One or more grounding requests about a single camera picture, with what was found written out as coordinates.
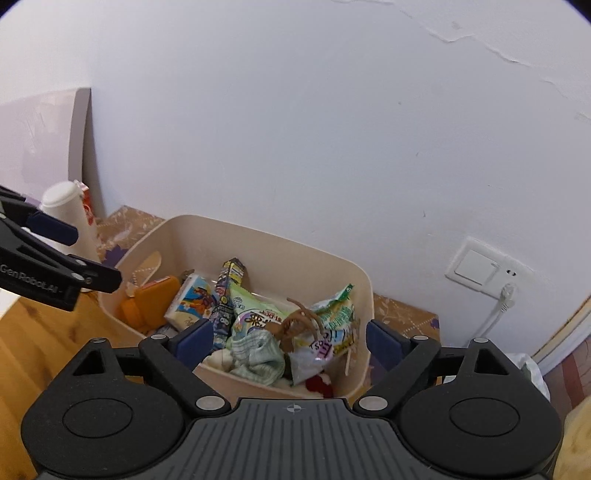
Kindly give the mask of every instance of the white thermos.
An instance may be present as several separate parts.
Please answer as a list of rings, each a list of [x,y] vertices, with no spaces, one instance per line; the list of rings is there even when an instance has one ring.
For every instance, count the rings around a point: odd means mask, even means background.
[[[69,223],[78,229],[78,241],[68,247],[52,240],[43,239],[63,254],[73,254],[87,258],[94,262],[99,261],[96,252],[96,225],[89,224],[82,203],[83,192],[73,181],[61,181],[49,187],[41,199],[40,210],[63,222]]]

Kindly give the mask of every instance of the silver screw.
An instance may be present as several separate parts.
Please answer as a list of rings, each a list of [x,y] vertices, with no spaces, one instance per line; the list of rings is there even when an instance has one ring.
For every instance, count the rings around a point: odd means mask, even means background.
[[[364,410],[378,411],[383,410],[388,406],[388,400],[382,397],[364,397],[359,400],[359,406]]]
[[[222,397],[216,397],[214,395],[207,395],[206,397],[201,397],[199,400],[195,402],[197,408],[201,410],[219,410],[226,404],[226,401]]]

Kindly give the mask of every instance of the beige plastic bin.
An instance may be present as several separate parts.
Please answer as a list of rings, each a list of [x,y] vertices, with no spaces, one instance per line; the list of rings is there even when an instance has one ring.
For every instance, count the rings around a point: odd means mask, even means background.
[[[340,365],[332,366],[329,374],[336,396],[353,398],[363,387],[369,365],[365,326],[374,318],[374,303],[371,282],[354,263],[243,226],[194,215],[178,216],[156,227],[121,259],[117,265],[123,275],[119,290],[112,294],[99,294],[101,308],[114,321],[122,323],[118,320],[121,315],[119,305],[125,298],[126,282],[134,270],[156,251],[161,255],[161,264],[152,278],[178,275],[194,268],[204,278],[217,280],[223,263],[238,257],[248,271],[250,289],[271,300],[276,299],[278,303],[285,303],[286,297],[291,297],[304,304],[313,304],[352,283],[355,286],[351,295],[355,316],[361,320],[357,352],[352,355],[348,376],[345,376],[343,365],[346,355],[335,362],[340,362]],[[132,331],[138,340],[144,337]],[[232,404],[239,397],[302,398],[301,395],[249,382],[203,364],[197,366],[194,373]]]

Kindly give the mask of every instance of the checkered cloth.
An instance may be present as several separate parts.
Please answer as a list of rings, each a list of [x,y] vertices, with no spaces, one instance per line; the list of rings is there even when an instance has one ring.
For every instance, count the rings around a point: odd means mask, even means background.
[[[244,338],[232,341],[232,356],[236,367],[231,374],[263,385],[274,383],[285,370],[279,343],[267,330],[250,329]]]

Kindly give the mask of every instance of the switch plate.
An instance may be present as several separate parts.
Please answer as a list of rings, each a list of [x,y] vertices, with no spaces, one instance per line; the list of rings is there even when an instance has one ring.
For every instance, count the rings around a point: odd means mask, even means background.
[[[446,277],[498,299],[508,283],[527,288],[534,280],[534,272],[496,248],[467,238],[449,265]]]

